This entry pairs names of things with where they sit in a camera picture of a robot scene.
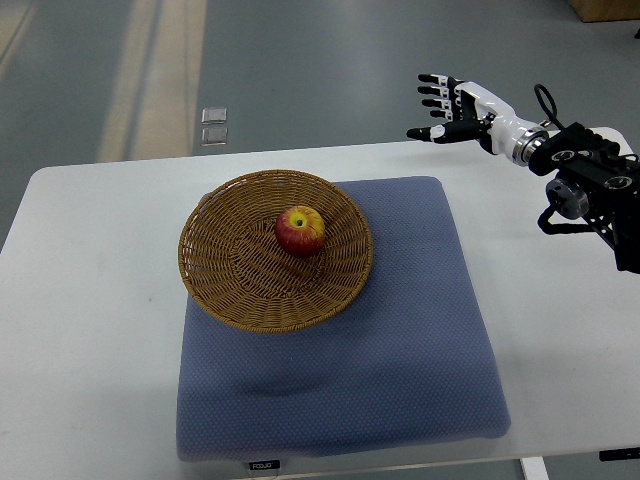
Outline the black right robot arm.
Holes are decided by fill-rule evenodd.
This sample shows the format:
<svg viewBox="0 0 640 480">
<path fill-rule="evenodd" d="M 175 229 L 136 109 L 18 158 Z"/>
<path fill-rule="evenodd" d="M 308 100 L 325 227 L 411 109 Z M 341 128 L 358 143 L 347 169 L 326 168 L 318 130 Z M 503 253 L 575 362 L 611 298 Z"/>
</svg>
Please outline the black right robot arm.
<svg viewBox="0 0 640 480">
<path fill-rule="evenodd" d="M 594 232 L 613 250 L 618 270 L 637 274 L 639 156 L 580 123 L 563 125 L 548 89 L 537 84 L 534 93 L 546 124 L 558 129 L 529 141 L 522 155 L 534 174 L 555 175 L 538 227 L 547 235 Z"/>
</svg>

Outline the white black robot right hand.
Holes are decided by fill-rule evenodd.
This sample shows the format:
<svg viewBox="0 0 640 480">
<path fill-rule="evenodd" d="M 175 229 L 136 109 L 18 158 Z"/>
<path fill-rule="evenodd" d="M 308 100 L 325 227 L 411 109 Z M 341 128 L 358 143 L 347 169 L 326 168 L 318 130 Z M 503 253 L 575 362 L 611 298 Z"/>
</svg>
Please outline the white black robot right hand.
<svg viewBox="0 0 640 480">
<path fill-rule="evenodd" d="M 435 144 L 476 141 L 492 155 L 503 155 L 526 166 L 535 148 L 549 134 L 531 121 L 517 116 L 513 107 L 484 87 L 440 74 L 421 74 L 417 88 L 422 105 L 442 124 L 412 128 L 412 140 Z"/>
</svg>

